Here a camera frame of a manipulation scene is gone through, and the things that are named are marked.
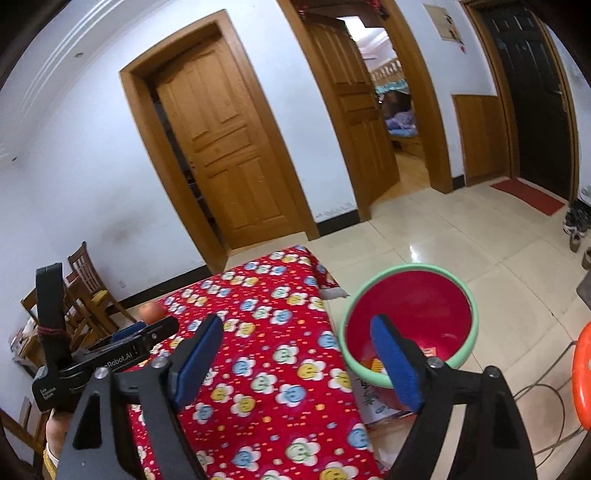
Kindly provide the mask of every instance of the red doormat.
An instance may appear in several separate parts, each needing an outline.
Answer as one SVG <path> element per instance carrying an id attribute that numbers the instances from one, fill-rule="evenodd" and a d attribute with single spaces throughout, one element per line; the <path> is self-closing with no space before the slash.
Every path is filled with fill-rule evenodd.
<path id="1" fill-rule="evenodd" d="M 517 179 L 503 180 L 491 185 L 491 187 L 509 193 L 513 197 L 519 198 L 519 200 L 523 200 L 525 203 L 528 203 L 536 210 L 548 216 L 554 215 L 566 204 Z"/>

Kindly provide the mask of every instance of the red tablecloth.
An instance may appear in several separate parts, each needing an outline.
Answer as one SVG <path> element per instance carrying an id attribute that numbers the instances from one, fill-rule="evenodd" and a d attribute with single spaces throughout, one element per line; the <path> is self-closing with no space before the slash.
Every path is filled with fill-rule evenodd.
<path id="1" fill-rule="evenodd" d="M 321 291 L 338 287 L 301 245 L 171 294 L 180 321 L 154 355 L 193 335 L 208 313 L 224 338 L 195 403 L 179 415 L 216 480 L 368 480 L 379 476 Z M 141 409 L 130 409 L 148 480 L 160 477 Z"/>

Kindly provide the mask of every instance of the wooden railing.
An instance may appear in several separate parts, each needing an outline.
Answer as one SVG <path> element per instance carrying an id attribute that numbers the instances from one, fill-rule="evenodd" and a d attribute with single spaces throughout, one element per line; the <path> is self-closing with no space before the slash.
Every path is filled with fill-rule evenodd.
<path id="1" fill-rule="evenodd" d="M 404 79 L 404 72 L 398 58 L 382 63 L 379 67 L 371 70 L 369 75 L 376 87 Z"/>

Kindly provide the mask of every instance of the shoe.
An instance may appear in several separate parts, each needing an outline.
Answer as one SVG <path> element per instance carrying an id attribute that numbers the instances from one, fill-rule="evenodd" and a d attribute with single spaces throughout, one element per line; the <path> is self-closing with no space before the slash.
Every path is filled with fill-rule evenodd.
<path id="1" fill-rule="evenodd" d="M 569 211 L 566 212 L 566 215 L 564 216 L 564 222 L 562 223 L 562 225 L 565 233 L 569 235 L 576 231 L 577 217 L 575 216 L 573 209 L 569 209 Z"/>
<path id="2" fill-rule="evenodd" d="M 571 252 L 578 252 L 581 247 L 581 234 L 578 231 L 574 231 L 570 234 L 569 247 Z"/>
<path id="3" fill-rule="evenodd" d="M 591 268 L 591 247 L 589 247 L 587 250 L 585 250 L 585 253 L 583 254 L 583 259 L 581 260 L 581 266 L 585 270 L 588 270 Z"/>
<path id="4" fill-rule="evenodd" d="M 587 230 L 589 229 L 589 214 L 587 214 L 587 212 L 583 209 L 577 209 L 575 218 L 575 224 L 579 234 L 581 236 L 587 235 Z"/>

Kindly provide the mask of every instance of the wooden door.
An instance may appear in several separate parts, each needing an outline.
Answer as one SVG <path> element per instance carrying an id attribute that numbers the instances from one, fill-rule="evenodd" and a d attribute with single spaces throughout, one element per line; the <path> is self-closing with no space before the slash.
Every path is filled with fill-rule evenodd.
<path id="1" fill-rule="evenodd" d="M 303 228 L 225 39 L 204 40 L 155 78 L 193 176 L 231 248 Z"/>
<path id="2" fill-rule="evenodd" d="M 399 181 L 398 166 L 374 84 L 345 22 L 306 13 L 304 18 L 317 52 L 339 100 L 347 139 L 352 145 L 353 171 L 361 178 L 365 199 L 372 203 Z"/>
<path id="3" fill-rule="evenodd" d="M 521 177 L 570 196 L 569 121 L 552 56 L 532 13 L 509 4 L 483 10 L 515 106 Z"/>

